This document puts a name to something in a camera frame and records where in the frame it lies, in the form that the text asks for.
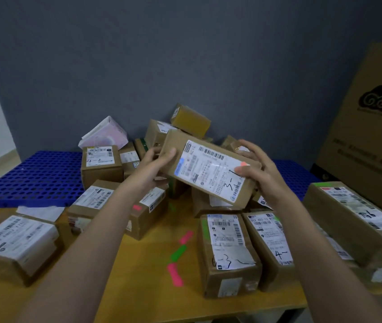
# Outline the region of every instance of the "cloud logo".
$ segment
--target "cloud logo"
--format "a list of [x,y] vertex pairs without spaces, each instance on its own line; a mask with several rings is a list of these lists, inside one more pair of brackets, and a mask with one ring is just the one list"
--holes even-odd
[[376,86],[370,92],[364,93],[358,100],[362,108],[378,110],[382,112],[382,85]]

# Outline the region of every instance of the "hand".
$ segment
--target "hand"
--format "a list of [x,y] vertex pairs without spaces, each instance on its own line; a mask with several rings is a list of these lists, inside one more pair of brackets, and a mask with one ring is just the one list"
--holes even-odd
[[276,168],[275,163],[260,147],[246,140],[239,140],[239,142],[242,146],[248,148],[250,152],[235,152],[260,162],[262,164],[262,168],[260,170],[248,165],[236,167],[234,168],[234,171],[241,177],[254,179],[258,184],[258,188],[261,194],[270,205],[270,207],[276,210],[276,207],[281,201],[297,198],[285,183],[284,179],[278,171],[278,168]]
[[175,156],[176,148],[172,148],[169,152],[154,160],[154,156],[159,154],[160,151],[161,146],[150,148],[137,169],[120,186],[120,188],[122,187],[131,192],[136,200],[142,199],[151,189],[168,183],[167,179],[154,179],[160,169]]

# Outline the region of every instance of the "gray wall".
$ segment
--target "gray wall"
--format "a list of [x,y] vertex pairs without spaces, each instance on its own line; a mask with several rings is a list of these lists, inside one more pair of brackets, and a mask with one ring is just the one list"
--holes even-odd
[[22,158],[181,102],[309,167],[372,41],[382,0],[0,0],[0,103]]

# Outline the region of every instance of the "pink paper strip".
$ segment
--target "pink paper strip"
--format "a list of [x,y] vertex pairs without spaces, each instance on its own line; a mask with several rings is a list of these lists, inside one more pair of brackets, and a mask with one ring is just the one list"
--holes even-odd
[[188,231],[187,233],[185,233],[185,235],[179,239],[179,242],[181,244],[186,244],[188,240],[190,240],[193,236],[194,232],[193,231]]
[[178,270],[176,268],[176,263],[170,263],[167,265],[167,270],[170,273],[170,276],[172,277],[173,285],[175,287],[182,287],[184,283],[182,282],[181,277],[179,276]]

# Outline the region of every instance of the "yellow table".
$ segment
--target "yellow table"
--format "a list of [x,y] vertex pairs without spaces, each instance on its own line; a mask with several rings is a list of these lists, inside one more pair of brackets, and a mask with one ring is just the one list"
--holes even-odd
[[[124,236],[95,322],[191,322],[275,308],[306,307],[299,286],[278,292],[204,299],[195,236],[177,261],[184,286],[174,287],[166,266],[170,255],[180,246],[178,240],[189,230],[195,232],[198,221],[192,217],[189,193],[170,202],[176,211],[170,209],[141,241]],[[0,281],[0,322],[17,315],[42,278],[29,288]],[[382,286],[372,287],[371,292],[382,294]]]

